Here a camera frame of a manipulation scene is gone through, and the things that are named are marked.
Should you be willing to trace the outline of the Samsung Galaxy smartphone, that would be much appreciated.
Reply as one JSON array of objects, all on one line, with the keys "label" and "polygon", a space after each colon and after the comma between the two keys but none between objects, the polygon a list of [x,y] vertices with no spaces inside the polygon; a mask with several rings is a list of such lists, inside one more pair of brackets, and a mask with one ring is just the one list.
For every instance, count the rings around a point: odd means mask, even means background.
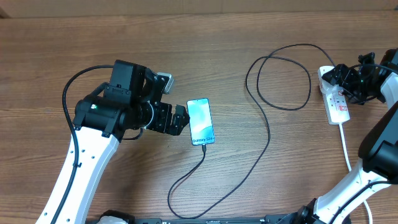
[{"label": "Samsung Galaxy smartphone", "polygon": [[208,98],[188,100],[190,135],[194,146],[213,144],[215,134]]}]

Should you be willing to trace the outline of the white charger plug adapter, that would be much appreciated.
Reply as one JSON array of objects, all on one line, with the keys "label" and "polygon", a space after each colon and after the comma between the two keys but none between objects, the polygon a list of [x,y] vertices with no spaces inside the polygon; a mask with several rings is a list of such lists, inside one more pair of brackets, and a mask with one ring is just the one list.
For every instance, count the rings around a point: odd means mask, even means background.
[{"label": "white charger plug adapter", "polygon": [[329,95],[333,92],[338,92],[341,91],[342,87],[340,87],[339,85],[332,85],[324,80],[322,80],[320,82],[320,91],[324,94],[324,95]]}]

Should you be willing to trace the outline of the white power strip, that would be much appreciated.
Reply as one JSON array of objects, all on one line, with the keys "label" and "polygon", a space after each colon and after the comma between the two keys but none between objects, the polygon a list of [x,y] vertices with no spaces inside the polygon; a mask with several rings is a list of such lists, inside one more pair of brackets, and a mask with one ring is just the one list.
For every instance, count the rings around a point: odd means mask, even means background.
[{"label": "white power strip", "polygon": [[[318,69],[319,83],[322,81],[322,75],[329,72],[332,68],[333,66],[322,66]],[[341,125],[350,120],[343,88],[341,91],[333,92],[329,95],[324,95],[322,93],[322,97],[329,124]]]}]

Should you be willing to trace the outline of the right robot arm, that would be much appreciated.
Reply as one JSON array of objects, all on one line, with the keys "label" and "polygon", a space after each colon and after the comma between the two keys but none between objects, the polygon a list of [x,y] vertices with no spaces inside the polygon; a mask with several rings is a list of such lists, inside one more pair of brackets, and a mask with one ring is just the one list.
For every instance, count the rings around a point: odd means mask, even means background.
[{"label": "right robot arm", "polygon": [[279,223],[350,223],[349,214],[376,192],[397,184],[397,50],[359,55],[358,64],[318,69],[324,102],[335,110],[347,103],[363,105],[378,99],[387,113],[358,149],[358,161],[328,193],[279,220]]}]

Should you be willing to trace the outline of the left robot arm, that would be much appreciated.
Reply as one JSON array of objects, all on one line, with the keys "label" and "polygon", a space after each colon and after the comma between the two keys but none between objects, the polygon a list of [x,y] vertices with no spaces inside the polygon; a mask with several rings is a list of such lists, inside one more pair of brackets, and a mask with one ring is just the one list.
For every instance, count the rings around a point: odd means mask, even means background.
[{"label": "left robot arm", "polygon": [[37,223],[84,223],[101,176],[127,130],[152,130],[178,136],[189,123],[184,106],[161,101],[174,84],[169,73],[116,60],[108,82],[67,108],[68,81],[62,106],[71,131],[68,153]]}]

